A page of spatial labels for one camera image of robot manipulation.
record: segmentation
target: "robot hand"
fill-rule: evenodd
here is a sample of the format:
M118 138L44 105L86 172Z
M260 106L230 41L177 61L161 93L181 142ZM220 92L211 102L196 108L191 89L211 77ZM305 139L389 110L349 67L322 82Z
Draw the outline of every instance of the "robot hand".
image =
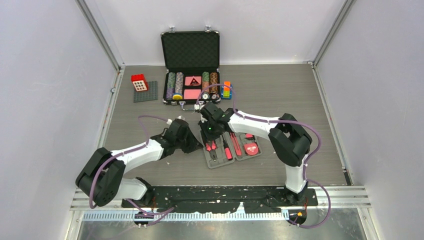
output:
M211 102L197 107L201 114L200 128L208 141L215 140L224 132L249 133L271 141L277 157L285 164L285 188L291 203L303 200L308 183L304 176L304 161L308 157L312 138L298 124L278 123L297 121L291 114L282 117L261 117L242 111L226 111Z
M113 199L142 200L146 205L150 201L146 195L150 185L142 178L126 179L123 175L140 165L163 159L173 154L176 149L188 154L203 148L190 130L189 124L181 118L176 118L163 134L152 136L147 142L112 152L104 147L97 149L76 178L75 184L89 196L100 166L110 157L118 156L106 165L107 171L99 175L95 183L93 201L99 207Z

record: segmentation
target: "open case lid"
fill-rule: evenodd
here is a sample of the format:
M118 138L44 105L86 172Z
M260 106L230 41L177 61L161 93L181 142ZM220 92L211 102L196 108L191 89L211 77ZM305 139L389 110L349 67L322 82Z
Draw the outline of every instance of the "open case lid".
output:
M218 31L162 32L161 39L165 66L170 71L220 66Z

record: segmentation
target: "wood grain surface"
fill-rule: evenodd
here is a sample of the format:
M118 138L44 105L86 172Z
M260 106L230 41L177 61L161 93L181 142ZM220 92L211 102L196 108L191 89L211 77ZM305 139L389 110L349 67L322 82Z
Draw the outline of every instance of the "wood grain surface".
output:
M158 82L159 99L133 103L131 75L144 74L147 81ZM197 137L198 113L184 112L180 106L164 105L162 95L164 66L127 66L124 71L105 147L128 148L146 140L137 117L148 114L174 119L183 115ZM298 121L316 128L322 136L321 150L309 161L307 177L324 185L345 185L342 164L330 130L311 66L308 64L222 65L221 82L231 81L236 92L236 107L245 113L264 117L292 114ZM232 100L222 100L223 110ZM144 119L150 135L167 126L163 121ZM317 138L312 132L312 149ZM125 177L142 177L152 185L284 185L285 166L277 158L271 143L259 139L263 153L258 157L209 169L202 150L184 154L181 150L162 160L149 162L128 172Z

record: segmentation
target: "white backdrop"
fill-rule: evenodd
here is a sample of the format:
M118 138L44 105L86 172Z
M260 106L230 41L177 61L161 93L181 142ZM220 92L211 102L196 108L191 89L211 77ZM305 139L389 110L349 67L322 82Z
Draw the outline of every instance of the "white backdrop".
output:
M387 240L423 239L424 1L356 1L318 65Z
M0 239L63 240L115 69L75 0L3 0L0 75Z
M221 32L221 63L298 63L315 58L344 0L95 1L126 65L164 65L160 33Z

